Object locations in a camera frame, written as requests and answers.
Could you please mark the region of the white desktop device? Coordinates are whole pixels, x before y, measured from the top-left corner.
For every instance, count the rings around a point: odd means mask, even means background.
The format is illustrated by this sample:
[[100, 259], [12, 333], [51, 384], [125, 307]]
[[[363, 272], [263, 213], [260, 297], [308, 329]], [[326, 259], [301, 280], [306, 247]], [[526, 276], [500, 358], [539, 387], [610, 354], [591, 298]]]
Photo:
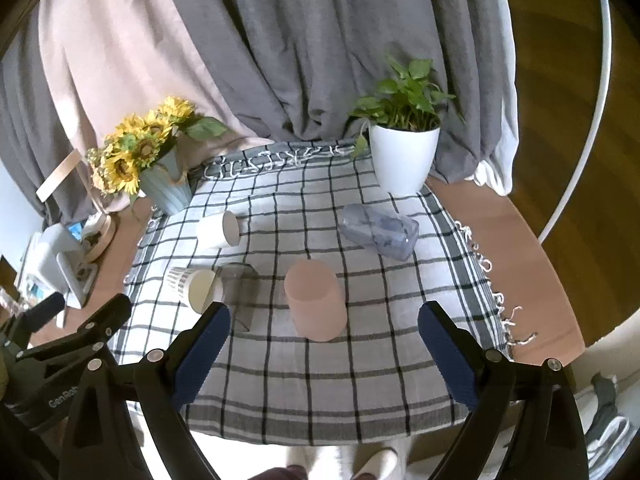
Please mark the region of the white desktop device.
[[84, 248], [59, 223], [34, 235], [26, 270], [38, 285], [59, 292], [75, 309], [85, 307], [98, 274], [98, 266], [86, 261]]

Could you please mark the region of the checkered tablecloth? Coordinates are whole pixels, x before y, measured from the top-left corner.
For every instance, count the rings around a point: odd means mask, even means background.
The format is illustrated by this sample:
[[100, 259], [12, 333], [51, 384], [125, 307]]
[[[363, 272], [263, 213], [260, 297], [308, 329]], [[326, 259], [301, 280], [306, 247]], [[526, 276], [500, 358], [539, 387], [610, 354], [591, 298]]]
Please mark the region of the checkered tablecloth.
[[204, 434], [261, 444], [349, 444], [455, 424], [418, 332], [436, 301], [485, 348], [514, 346], [490, 264], [430, 190], [384, 192], [342, 144], [274, 144], [193, 171], [184, 211], [156, 214], [126, 279], [124, 364], [167, 348], [198, 316], [178, 269], [228, 272], [231, 334], [183, 409]]

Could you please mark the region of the smoky transparent square cup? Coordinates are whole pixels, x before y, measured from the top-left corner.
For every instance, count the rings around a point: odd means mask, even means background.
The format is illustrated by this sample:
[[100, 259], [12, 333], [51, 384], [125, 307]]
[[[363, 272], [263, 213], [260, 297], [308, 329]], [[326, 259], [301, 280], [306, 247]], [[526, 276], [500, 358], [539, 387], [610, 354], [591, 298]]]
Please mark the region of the smoky transparent square cup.
[[249, 332], [260, 285], [257, 271], [246, 263], [229, 263], [216, 270], [214, 284], [214, 299], [230, 310], [233, 328]]

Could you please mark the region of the white pot green plant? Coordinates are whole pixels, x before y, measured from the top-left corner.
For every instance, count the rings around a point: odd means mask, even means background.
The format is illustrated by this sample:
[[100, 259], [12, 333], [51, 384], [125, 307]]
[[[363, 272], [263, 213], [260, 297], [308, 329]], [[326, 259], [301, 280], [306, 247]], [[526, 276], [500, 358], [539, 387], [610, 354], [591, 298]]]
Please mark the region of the white pot green plant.
[[352, 157], [370, 154], [378, 185], [392, 195], [411, 195], [421, 191], [431, 171], [442, 114], [456, 97], [435, 81], [430, 58], [404, 65], [387, 55], [386, 61], [393, 75], [352, 110], [362, 120]]

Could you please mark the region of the clear blue plastic cup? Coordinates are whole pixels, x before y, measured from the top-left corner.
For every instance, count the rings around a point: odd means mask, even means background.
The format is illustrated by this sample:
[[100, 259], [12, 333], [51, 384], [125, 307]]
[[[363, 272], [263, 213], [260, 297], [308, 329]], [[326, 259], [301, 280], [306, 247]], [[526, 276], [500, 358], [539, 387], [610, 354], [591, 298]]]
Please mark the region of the clear blue plastic cup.
[[380, 256], [406, 261], [420, 234], [416, 220], [370, 205], [344, 206], [338, 230], [351, 242]]

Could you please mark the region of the white cup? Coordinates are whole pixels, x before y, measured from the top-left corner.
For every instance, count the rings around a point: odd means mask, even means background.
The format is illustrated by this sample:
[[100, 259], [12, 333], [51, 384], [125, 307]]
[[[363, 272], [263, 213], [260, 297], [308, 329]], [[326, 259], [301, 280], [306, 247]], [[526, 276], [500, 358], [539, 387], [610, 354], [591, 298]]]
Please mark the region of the white cup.
[[230, 210], [201, 218], [196, 227], [196, 237], [198, 244], [205, 249], [238, 246], [240, 242], [238, 218]]

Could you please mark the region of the pink cup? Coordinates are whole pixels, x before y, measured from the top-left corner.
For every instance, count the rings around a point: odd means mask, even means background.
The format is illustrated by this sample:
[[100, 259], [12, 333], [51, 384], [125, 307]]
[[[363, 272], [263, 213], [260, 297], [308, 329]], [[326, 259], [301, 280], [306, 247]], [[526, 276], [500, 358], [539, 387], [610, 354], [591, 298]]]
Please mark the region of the pink cup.
[[340, 336], [348, 316], [341, 285], [317, 259], [298, 259], [284, 279], [284, 292], [296, 332], [312, 341]]

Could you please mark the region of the sunflower bouquet in blue vase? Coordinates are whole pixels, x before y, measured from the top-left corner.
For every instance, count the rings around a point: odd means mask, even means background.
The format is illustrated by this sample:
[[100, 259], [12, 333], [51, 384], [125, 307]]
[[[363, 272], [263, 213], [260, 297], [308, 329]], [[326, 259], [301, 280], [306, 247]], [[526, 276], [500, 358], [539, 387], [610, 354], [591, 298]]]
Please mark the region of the sunflower bouquet in blue vase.
[[168, 96], [144, 115], [134, 113], [122, 118], [101, 146], [88, 149], [86, 161], [92, 184], [103, 196], [125, 194], [135, 202], [142, 174], [176, 147], [180, 133], [204, 142], [219, 139], [229, 131], [221, 120], [199, 113], [192, 102]]

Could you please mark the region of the pink curtain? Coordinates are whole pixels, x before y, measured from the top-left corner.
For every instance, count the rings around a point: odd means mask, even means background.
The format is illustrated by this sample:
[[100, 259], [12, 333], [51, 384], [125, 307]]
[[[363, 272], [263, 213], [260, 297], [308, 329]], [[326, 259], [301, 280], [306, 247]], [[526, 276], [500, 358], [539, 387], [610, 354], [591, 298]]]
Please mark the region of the pink curtain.
[[230, 129], [205, 142], [180, 139], [178, 154], [188, 168], [267, 143], [232, 112], [174, 0], [40, 0], [38, 37], [58, 119], [79, 153], [168, 96], [190, 101]]

